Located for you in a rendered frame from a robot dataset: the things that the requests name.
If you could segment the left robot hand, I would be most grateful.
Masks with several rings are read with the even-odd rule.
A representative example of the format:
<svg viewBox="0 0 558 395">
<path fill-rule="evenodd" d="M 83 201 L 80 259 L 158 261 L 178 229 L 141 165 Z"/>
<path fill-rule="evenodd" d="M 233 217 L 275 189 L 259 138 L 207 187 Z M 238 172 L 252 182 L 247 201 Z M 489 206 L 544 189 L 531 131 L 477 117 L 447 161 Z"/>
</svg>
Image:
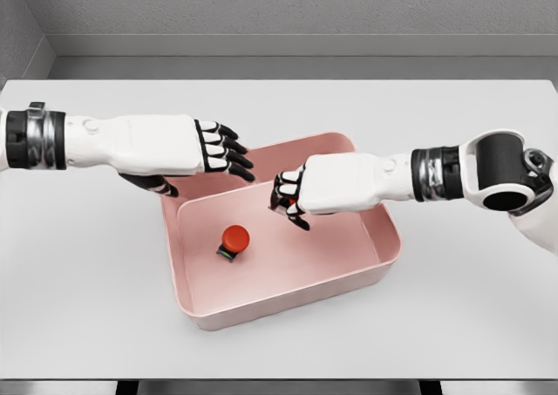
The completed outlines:
<svg viewBox="0 0 558 395">
<path fill-rule="evenodd" d="M 134 115 L 114 119 L 108 164 L 144 190 L 179 195 L 170 177 L 225 173 L 253 182 L 248 149 L 231 128 L 187 115 Z"/>
</svg>

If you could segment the pink rectangular basket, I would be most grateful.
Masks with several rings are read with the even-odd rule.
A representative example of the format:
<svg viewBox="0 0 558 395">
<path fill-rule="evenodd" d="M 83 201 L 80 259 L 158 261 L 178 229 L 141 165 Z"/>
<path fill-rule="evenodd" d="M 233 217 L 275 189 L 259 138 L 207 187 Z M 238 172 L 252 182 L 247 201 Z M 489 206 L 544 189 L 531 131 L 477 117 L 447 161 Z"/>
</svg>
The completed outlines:
<svg viewBox="0 0 558 395">
<path fill-rule="evenodd" d="M 161 200 L 180 308 L 203 330 L 220 330 L 379 282 L 402 241 L 379 205 L 312 216 L 304 231 L 269 209 L 275 176 L 313 154 L 354 150 L 341 133 L 320 133 L 252 149 L 256 180 L 222 173 L 173 179 Z M 223 230 L 241 225 L 250 242 L 233 262 L 217 254 Z"/>
</svg>

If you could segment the red button industrial switch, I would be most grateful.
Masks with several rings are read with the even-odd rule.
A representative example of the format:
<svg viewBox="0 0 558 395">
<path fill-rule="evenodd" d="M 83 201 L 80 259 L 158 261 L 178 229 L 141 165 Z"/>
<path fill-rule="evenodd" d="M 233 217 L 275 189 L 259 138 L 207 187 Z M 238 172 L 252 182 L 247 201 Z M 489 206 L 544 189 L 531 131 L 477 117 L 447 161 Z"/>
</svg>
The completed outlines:
<svg viewBox="0 0 558 395">
<path fill-rule="evenodd" d="M 217 254 L 227 261 L 233 262 L 248 247 L 249 242 L 249 233 L 243 226 L 230 225 L 222 232 L 221 244 L 217 249 Z"/>
</svg>

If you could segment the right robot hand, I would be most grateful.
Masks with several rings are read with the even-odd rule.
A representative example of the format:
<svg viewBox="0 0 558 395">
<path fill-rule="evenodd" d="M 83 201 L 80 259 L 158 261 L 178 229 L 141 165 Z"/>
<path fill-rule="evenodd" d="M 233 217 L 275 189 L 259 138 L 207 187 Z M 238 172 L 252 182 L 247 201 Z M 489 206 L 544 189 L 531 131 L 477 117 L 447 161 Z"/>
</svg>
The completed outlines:
<svg viewBox="0 0 558 395">
<path fill-rule="evenodd" d="M 354 213 L 375 207 L 381 196 L 382 160 L 369 153 L 310 156 L 274 179 L 269 209 L 308 231 L 305 215 Z"/>
</svg>

